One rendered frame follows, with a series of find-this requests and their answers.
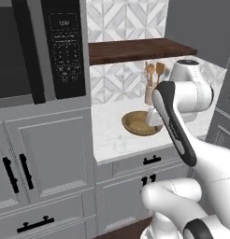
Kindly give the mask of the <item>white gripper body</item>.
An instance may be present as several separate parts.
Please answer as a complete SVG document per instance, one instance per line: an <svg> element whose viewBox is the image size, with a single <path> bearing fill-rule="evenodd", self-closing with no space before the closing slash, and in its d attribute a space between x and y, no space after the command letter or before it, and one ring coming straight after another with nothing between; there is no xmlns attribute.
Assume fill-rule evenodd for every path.
<svg viewBox="0 0 230 239"><path fill-rule="evenodd" d="M164 124L162 118L160 117L160 115L158 114L155 108L150 108L148 110L146 122L151 127L160 126Z"/></svg>

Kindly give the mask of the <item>golden brown bowl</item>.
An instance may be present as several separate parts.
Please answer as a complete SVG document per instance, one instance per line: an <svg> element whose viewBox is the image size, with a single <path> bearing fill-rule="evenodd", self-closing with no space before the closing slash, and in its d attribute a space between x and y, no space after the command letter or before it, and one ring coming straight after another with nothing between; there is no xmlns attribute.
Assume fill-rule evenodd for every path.
<svg viewBox="0 0 230 239"><path fill-rule="evenodd" d="M122 117L122 126L131 134L150 136L159 133L163 126L149 126L146 122L147 111L131 111Z"/></svg>

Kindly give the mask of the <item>beige utensil pot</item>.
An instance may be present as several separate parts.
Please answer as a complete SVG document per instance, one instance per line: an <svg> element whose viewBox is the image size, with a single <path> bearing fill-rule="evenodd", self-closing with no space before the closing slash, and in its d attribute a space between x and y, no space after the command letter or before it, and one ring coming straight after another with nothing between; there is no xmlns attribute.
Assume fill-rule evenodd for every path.
<svg viewBox="0 0 230 239"><path fill-rule="evenodd" d="M156 88L157 84L156 83L152 83L152 85L147 84L146 85L146 90L145 90L145 103L147 105L153 105L152 102L152 92L153 90Z"/></svg>

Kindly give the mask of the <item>wooden spoon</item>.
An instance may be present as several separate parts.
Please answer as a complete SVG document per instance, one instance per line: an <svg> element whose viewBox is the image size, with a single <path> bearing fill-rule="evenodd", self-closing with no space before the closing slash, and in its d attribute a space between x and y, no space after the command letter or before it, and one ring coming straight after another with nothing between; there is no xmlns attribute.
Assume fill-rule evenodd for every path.
<svg viewBox="0 0 230 239"><path fill-rule="evenodd" d="M147 81L148 81L149 86L152 86L152 75L153 75L154 71L155 71L154 64L145 62L145 72L146 72Z"/></svg>

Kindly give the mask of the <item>wooden spatula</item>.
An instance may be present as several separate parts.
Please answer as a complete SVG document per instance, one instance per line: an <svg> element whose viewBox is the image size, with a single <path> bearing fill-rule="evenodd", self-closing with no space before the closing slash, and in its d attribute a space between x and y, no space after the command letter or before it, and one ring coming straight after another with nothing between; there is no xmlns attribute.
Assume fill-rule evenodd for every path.
<svg viewBox="0 0 230 239"><path fill-rule="evenodd" d="M160 80L160 76L164 73L165 71L165 65L163 63L157 63L156 64L156 74L157 74L157 80Z"/></svg>

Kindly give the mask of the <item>small grey drawer front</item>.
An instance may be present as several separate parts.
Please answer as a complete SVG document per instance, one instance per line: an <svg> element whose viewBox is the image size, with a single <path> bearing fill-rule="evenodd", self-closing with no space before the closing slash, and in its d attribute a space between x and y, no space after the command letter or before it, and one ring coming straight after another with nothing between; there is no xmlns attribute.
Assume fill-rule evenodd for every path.
<svg viewBox="0 0 230 239"><path fill-rule="evenodd" d="M153 155L161 157L162 160L160 162L143 165L144 158L149 160ZM172 146L122 155L121 157L99 162L96 166L95 182L100 183L115 177L126 176L149 168L163 167L175 163L182 163L182 160Z"/></svg>

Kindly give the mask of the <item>grey panelled cabinet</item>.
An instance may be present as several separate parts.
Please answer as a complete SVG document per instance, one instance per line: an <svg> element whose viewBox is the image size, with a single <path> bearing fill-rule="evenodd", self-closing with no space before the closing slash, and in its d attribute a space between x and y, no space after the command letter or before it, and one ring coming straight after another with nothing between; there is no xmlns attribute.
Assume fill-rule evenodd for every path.
<svg viewBox="0 0 230 239"><path fill-rule="evenodd" d="M230 59L206 141L230 149Z"/></svg>

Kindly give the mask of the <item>wide grey cupboard door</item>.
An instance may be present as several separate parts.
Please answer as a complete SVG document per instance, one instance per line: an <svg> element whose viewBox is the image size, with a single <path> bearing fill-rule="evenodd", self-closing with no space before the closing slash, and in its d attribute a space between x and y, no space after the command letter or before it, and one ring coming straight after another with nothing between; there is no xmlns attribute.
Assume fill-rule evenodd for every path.
<svg viewBox="0 0 230 239"><path fill-rule="evenodd" d="M94 185L91 110L69 110L7 120L7 134L32 203L86 190ZM20 154L27 159L29 190Z"/></svg>

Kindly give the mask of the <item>large grey drawer front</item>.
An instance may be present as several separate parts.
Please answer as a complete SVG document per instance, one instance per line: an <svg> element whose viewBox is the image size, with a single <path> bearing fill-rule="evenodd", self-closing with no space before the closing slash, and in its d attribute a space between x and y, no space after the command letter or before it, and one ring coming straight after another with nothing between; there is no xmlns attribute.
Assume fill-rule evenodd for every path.
<svg viewBox="0 0 230 239"><path fill-rule="evenodd" d="M23 222L44 216L55 221L17 233ZM94 188L0 215L0 239L93 239L96 236Z"/></svg>

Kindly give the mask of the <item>black and grey microwave oven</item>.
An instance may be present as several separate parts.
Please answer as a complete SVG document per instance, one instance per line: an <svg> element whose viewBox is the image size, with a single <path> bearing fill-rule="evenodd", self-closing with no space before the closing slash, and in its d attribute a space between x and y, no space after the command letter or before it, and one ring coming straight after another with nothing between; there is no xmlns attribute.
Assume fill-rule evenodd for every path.
<svg viewBox="0 0 230 239"><path fill-rule="evenodd" d="M90 102L86 4L0 0L0 108Z"/></svg>

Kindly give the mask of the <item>dark wooden wall shelf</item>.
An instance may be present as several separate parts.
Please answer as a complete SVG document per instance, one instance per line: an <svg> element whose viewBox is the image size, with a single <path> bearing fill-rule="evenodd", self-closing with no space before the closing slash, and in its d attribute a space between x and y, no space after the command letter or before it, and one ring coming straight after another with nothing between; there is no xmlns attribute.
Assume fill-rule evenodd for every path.
<svg viewBox="0 0 230 239"><path fill-rule="evenodd" d="M125 63L195 55L197 50L167 38L108 41L89 44L90 65Z"/></svg>

